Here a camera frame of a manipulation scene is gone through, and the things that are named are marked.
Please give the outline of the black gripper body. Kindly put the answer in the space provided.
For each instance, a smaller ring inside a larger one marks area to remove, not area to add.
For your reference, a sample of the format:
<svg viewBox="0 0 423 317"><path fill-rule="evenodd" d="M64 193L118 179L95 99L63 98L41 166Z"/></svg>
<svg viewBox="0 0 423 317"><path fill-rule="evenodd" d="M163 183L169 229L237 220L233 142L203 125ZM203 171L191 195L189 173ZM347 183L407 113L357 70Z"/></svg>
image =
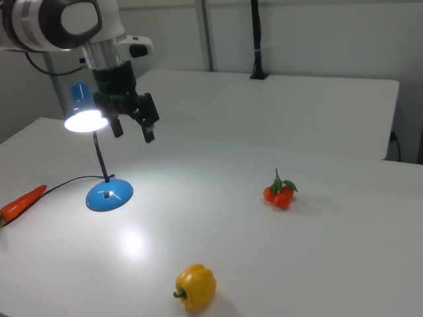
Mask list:
<svg viewBox="0 0 423 317"><path fill-rule="evenodd" d="M94 102L103 116L131 115L135 111L136 79L130 61L111 69L93 69L92 73L98 88Z"/></svg>

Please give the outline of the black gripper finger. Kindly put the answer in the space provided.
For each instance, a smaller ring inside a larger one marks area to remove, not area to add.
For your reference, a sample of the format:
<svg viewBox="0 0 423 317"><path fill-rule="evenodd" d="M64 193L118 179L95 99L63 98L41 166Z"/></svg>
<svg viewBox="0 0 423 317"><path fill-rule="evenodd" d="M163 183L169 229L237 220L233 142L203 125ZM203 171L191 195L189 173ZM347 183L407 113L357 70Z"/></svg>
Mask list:
<svg viewBox="0 0 423 317"><path fill-rule="evenodd" d="M150 143L155 139L153 130L155 123L159 121L159 114L152 95L147 92L136 96L134 106L132 118L141 126L145 142Z"/></svg>
<svg viewBox="0 0 423 317"><path fill-rule="evenodd" d="M124 131L118 118L119 113L115 107L111 104L100 103L98 104L98 110L100 111L101 118L104 118L108 122L115 138L123 136Z"/></svg>

